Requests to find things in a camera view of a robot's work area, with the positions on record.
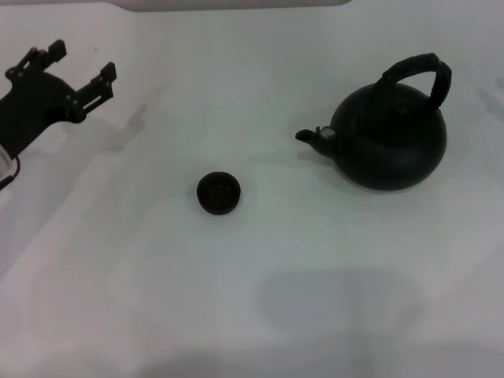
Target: black robotic claw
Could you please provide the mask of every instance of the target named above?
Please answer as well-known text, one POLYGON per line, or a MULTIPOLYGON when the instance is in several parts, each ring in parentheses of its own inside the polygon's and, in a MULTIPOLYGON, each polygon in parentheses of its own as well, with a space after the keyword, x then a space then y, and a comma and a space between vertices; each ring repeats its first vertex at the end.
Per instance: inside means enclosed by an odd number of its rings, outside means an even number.
POLYGON ((21 62, 6 72, 11 91, 0 100, 0 152, 14 159, 46 128, 58 121, 80 123, 113 97, 117 78, 114 63, 106 65, 88 85, 74 91, 45 70, 66 55, 61 40, 48 50, 31 48, 21 62))

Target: white tablecloth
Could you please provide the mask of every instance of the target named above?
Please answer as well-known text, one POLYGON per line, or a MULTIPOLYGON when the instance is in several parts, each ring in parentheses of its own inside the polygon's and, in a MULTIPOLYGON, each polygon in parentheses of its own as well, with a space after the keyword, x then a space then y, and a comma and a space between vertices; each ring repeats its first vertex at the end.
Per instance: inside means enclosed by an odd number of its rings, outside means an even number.
POLYGON ((503 14, 0 8, 1 70, 63 39, 50 71, 75 88, 118 71, 116 97, 41 135, 0 192, 0 376, 502 377, 503 14), (426 52, 454 80, 422 184, 363 190, 295 141, 426 52), (216 170, 242 184, 226 217, 195 197, 216 170))

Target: teapot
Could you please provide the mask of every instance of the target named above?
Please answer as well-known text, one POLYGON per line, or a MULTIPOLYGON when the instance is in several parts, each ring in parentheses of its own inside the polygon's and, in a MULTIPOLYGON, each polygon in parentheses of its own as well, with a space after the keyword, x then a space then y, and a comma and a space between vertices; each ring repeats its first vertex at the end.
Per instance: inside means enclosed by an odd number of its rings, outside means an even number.
POLYGON ((375 84, 348 96, 331 124, 296 139, 334 159, 344 175, 364 187, 397 191, 425 180, 441 162, 447 128, 439 107, 448 95, 451 69, 435 54, 401 61, 375 84), (432 93, 398 83, 435 72, 432 93))

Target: teapot spout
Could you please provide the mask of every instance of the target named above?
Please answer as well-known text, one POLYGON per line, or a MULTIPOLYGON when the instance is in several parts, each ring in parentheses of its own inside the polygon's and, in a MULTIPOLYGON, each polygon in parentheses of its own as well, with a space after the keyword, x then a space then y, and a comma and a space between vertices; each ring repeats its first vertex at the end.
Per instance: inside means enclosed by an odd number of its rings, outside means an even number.
POLYGON ((315 132, 311 130, 301 130, 296 134, 296 139, 311 145, 311 147, 321 155, 333 158, 336 152, 336 132, 326 126, 321 130, 317 128, 315 132))

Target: white table surface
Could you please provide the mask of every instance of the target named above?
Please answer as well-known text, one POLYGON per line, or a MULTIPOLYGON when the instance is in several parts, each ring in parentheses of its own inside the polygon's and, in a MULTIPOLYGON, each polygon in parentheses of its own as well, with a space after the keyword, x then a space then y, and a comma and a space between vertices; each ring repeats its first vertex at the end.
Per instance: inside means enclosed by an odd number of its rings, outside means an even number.
POLYGON ((502 377, 503 14, 0 8, 2 71, 59 38, 50 71, 74 87, 118 71, 116 97, 54 125, 0 192, 0 376, 502 377), (425 52, 454 81, 447 153, 422 184, 363 190, 295 141, 425 52), (243 189, 226 217, 195 197, 215 170, 243 189))

